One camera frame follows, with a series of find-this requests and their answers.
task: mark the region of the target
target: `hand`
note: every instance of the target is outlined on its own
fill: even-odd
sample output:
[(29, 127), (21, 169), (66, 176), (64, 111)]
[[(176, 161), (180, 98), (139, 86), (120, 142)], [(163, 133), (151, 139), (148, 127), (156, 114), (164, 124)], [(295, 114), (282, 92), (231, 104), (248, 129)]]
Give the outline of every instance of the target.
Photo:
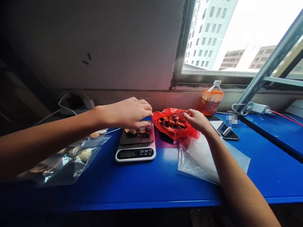
[(95, 107), (100, 111), (99, 116), (108, 127), (124, 129), (137, 129), (150, 127), (151, 124), (141, 119), (152, 116), (152, 107), (144, 99), (138, 100), (135, 97), (123, 101)]
[(183, 118), (185, 118), (194, 129), (200, 131), (203, 135), (208, 135), (213, 132), (217, 134), (203, 113), (197, 110), (189, 109), (183, 114)]

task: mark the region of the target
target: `blue desk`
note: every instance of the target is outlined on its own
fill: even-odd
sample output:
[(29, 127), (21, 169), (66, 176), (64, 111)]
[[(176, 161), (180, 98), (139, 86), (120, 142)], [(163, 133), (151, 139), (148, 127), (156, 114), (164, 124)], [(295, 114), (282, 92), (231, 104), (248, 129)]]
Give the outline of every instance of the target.
[[(303, 122), (302, 118), (288, 114)], [(244, 117), (245, 124), (270, 139), (283, 150), (303, 158), (303, 127), (279, 115), (249, 114)]]
[[(239, 141), (230, 142), (251, 157), (248, 175), (269, 203), (303, 201), (303, 165), (241, 123)], [(102, 147), (75, 185), (33, 188), (29, 183), (0, 185), (1, 214), (221, 204), (222, 190), (177, 170), (177, 145), (155, 131), (156, 158), (147, 163), (116, 163), (121, 131)]]

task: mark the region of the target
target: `window glass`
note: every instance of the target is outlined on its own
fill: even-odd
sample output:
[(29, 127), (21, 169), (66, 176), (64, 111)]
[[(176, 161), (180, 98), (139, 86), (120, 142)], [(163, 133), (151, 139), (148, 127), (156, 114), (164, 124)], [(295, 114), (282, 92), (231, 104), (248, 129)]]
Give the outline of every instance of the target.
[[(191, 15), (195, 9), (196, 14), (189, 19), (186, 61), (194, 61), (193, 66), (199, 61), (197, 67), (205, 70), (257, 74), (302, 8), (302, 0), (254, 0), (250, 5), (244, 0), (196, 0)], [(195, 41), (193, 56), (194, 50), (191, 55), (189, 50)], [(295, 74), (302, 73), (300, 67), (294, 69)], [(186, 70), (182, 73), (193, 74)]]

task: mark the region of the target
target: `gray wall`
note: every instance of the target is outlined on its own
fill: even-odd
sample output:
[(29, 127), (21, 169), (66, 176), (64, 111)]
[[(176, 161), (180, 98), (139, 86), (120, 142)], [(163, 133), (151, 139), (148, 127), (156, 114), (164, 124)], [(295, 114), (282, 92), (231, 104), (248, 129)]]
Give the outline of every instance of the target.
[[(84, 88), (97, 105), (136, 96), (154, 110), (195, 108), (202, 90), (168, 91), (184, 2), (13, 0), (3, 31), (24, 62), (54, 91)], [(230, 109), (242, 92), (226, 91), (220, 110)], [(258, 94), (253, 101), (279, 110), (300, 97)]]

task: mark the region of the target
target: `white building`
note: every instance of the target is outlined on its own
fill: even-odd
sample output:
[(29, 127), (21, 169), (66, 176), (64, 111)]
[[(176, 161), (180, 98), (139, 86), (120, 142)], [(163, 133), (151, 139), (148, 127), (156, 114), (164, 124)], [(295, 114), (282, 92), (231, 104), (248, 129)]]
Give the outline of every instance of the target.
[(184, 62), (211, 70), (238, 0), (197, 0)]

